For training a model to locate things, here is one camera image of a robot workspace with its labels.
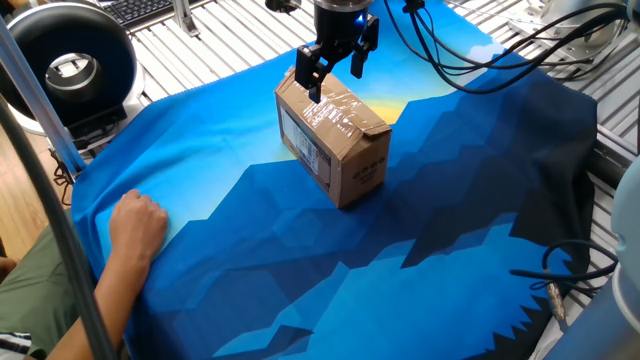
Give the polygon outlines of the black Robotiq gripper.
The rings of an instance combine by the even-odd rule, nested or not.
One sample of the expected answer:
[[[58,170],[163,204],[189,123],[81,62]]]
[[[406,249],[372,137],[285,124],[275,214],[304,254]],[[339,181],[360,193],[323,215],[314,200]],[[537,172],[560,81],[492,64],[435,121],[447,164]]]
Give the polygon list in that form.
[[[371,0],[315,0],[316,44],[297,49],[295,81],[308,91],[310,100],[321,100],[321,85],[334,63],[322,56],[347,56],[351,52],[351,74],[361,79],[369,53],[379,42],[379,19],[368,14]]]

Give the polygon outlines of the bare person hand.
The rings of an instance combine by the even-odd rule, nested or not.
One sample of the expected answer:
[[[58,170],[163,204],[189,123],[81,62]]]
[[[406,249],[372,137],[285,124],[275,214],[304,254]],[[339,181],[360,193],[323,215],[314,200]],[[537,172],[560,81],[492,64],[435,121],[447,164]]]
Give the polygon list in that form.
[[[150,196],[130,190],[112,213],[109,230],[112,255],[149,265],[159,252],[168,229],[168,213]]]

